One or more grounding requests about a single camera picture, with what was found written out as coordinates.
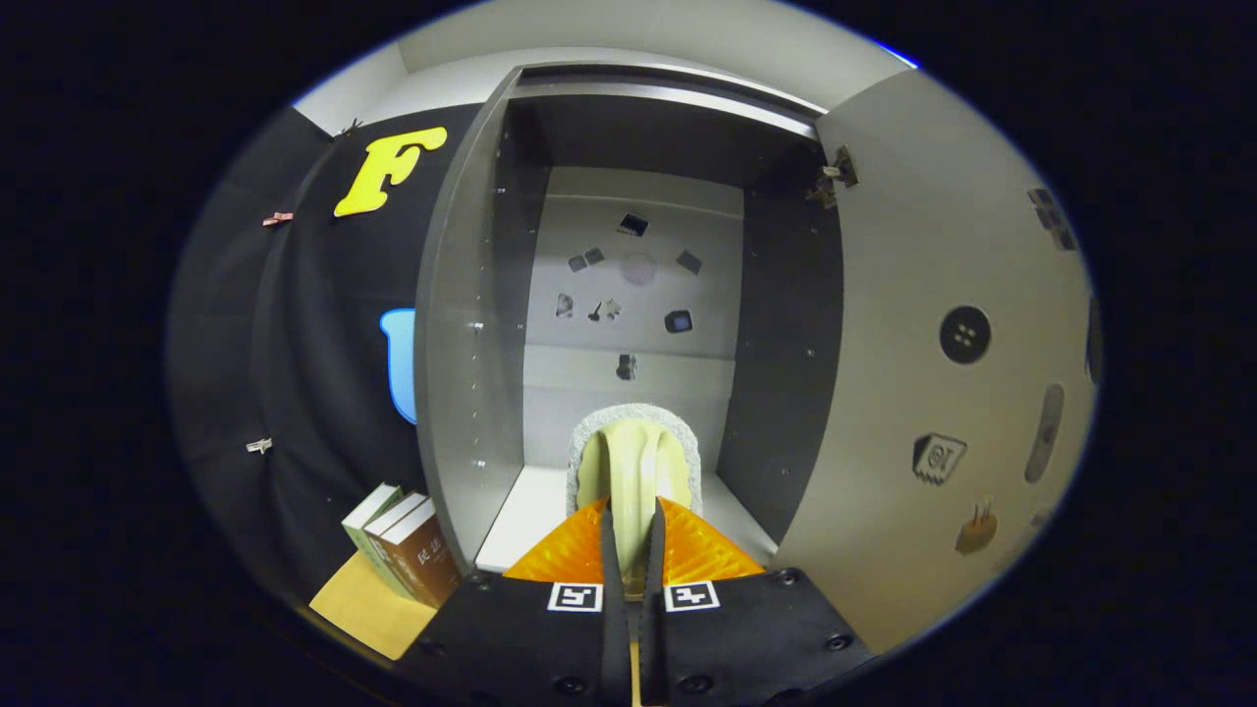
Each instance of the stack of books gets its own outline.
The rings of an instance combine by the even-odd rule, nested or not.
[[[382,483],[341,526],[398,596],[439,608],[461,580],[427,496]]]

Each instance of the yellow letter f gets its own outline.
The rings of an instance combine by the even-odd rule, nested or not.
[[[401,184],[419,162],[419,147],[436,150],[445,145],[445,128],[434,127],[392,137],[381,137],[367,145],[367,159],[349,187],[349,194],[332,211],[337,216],[375,211],[385,205],[385,177],[393,186]]]

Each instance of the round black button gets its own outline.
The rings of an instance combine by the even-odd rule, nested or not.
[[[943,318],[939,343],[948,359],[957,364],[972,364],[991,345],[991,322],[977,307],[957,307]]]

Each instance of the orange pad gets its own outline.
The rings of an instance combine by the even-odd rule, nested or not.
[[[607,501],[596,501],[569,516],[502,576],[602,584],[602,512]]]
[[[732,580],[764,570],[693,511],[659,497],[664,508],[664,585]]]

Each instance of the small black square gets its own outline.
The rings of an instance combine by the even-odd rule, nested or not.
[[[699,260],[698,255],[690,253],[689,250],[683,250],[681,254],[676,257],[676,264],[694,274],[699,274],[699,269],[703,268],[703,260]]]
[[[637,238],[641,238],[646,233],[646,226],[649,225],[650,221],[632,214],[625,214],[625,218],[620,220],[621,233],[630,233]]]
[[[690,316],[689,309],[676,309],[675,312],[669,312],[664,317],[664,328],[669,333],[680,333],[683,331],[690,331],[694,328],[694,317]]]

